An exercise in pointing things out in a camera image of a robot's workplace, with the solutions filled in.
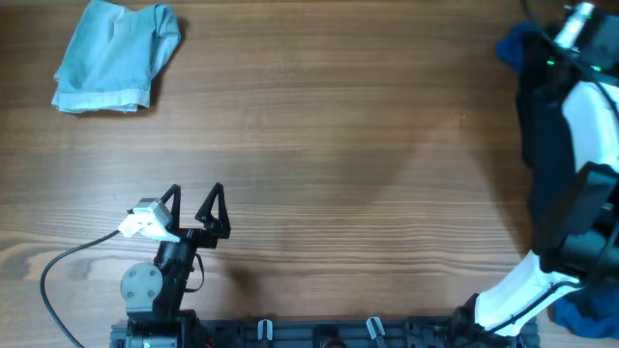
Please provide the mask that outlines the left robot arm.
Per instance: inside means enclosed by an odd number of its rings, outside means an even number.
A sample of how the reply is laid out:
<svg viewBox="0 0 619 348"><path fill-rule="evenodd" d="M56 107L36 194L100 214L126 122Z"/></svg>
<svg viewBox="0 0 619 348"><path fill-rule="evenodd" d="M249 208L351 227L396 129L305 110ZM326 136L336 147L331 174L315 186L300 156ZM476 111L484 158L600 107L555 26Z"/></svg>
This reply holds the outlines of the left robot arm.
<svg viewBox="0 0 619 348"><path fill-rule="evenodd" d="M114 326L112 348L212 347L214 342L192 309L183 310L191 273L204 264L200 248L214 249L227 239L231 225L225 205L224 188L214 184L195 214L199 228L180 226L181 188L173 185L160 198L143 198L128 210L119 225L120 233L155 240L158 251L150 263L138 263L123 275L120 292L126 302L126 325Z"/></svg>

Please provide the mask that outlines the black garment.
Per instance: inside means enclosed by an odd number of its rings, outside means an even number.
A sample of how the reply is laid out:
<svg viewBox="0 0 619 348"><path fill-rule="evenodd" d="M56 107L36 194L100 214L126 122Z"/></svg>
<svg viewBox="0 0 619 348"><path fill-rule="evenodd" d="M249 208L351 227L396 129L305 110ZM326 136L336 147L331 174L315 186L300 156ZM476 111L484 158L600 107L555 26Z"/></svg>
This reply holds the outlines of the black garment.
<svg viewBox="0 0 619 348"><path fill-rule="evenodd" d="M561 58L538 32L522 38L516 111L522 157L532 170L528 210L533 224L532 250L545 252L550 220L575 179L571 131L562 106L576 84L573 65Z"/></svg>

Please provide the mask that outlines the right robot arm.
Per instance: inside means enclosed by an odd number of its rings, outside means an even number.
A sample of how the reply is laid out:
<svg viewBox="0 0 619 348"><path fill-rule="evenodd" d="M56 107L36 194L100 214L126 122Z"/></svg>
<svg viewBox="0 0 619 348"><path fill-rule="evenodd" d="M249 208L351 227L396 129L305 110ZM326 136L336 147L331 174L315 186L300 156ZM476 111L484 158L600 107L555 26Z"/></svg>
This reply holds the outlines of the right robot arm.
<svg viewBox="0 0 619 348"><path fill-rule="evenodd" d="M580 81L530 108L533 244L451 326L453 347L507 347L557 301L618 279L618 89Z"/></svg>

